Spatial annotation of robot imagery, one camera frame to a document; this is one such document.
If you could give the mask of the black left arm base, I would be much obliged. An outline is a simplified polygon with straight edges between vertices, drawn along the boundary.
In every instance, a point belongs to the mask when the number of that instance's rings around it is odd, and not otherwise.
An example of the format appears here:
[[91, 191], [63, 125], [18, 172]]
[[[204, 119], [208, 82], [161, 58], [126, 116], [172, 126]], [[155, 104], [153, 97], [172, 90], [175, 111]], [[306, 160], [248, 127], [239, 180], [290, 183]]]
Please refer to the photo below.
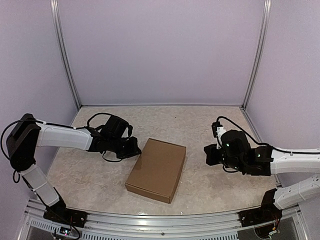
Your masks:
[[61, 196], [59, 196], [57, 203], [47, 206], [43, 214], [43, 218], [46, 220], [77, 228], [84, 228], [87, 216], [88, 213], [85, 211], [67, 208]]

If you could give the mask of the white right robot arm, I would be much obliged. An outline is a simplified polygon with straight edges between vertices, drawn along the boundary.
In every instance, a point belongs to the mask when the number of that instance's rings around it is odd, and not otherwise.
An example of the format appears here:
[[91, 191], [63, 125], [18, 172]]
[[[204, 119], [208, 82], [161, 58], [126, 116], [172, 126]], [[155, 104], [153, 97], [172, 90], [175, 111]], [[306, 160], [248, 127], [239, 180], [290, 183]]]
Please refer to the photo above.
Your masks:
[[320, 154], [313, 149], [284, 150], [270, 145], [252, 148], [246, 133], [214, 130], [216, 144], [204, 147], [206, 164], [222, 165], [243, 175], [271, 176], [284, 173], [311, 173], [312, 176], [291, 186], [273, 189], [264, 194], [264, 202], [256, 210], [256, 218], [266, 222], [277, 210], [292, 207], [320, 194]]

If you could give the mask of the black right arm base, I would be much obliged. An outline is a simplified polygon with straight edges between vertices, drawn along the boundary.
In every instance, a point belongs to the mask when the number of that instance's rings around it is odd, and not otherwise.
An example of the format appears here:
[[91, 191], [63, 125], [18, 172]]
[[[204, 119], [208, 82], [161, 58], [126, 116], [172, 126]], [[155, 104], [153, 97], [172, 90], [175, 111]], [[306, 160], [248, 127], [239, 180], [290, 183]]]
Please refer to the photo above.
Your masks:
[[276, 191], [277, 189], [274, 188], [265, 192], [259, 207], [242, 210], [238, 213], [243, 228], [280, 220], [282, 218], [283, 210], [275, 206], [274, 196]]

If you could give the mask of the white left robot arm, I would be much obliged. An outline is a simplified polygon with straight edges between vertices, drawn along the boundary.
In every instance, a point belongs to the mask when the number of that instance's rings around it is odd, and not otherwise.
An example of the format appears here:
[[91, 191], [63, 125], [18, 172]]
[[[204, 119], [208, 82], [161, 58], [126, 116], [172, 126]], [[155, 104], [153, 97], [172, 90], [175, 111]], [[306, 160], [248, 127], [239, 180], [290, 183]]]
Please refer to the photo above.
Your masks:
[[63, 223], [70, 218], [70, 211], [58, 191], [47, 179], [37, 164], [40, 149], [75, 149], [88, 153], [114, 153], [115, 163], [138, 156], [142, 153], [138, 139], [134, 137], [133, 126], [123, 118], [108, 113], [106, 123], [92, 127], [75, 127], [48, 122], [26, 113], [2, 131], [0, 149], [14, 170], [13, 179], [23, 179], [30, 190], [51, 207], [49, 212], [57, 221]]

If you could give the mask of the brown cardboard box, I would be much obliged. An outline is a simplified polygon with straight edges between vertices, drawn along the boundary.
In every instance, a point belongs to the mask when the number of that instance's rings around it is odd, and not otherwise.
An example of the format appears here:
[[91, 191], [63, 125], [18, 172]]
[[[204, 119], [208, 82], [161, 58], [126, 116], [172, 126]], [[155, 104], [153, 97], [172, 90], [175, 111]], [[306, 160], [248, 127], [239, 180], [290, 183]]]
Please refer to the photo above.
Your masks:
[[125, 182], [127, 191], [171, 204], [186, 153], [185, 146], [149, 138]]

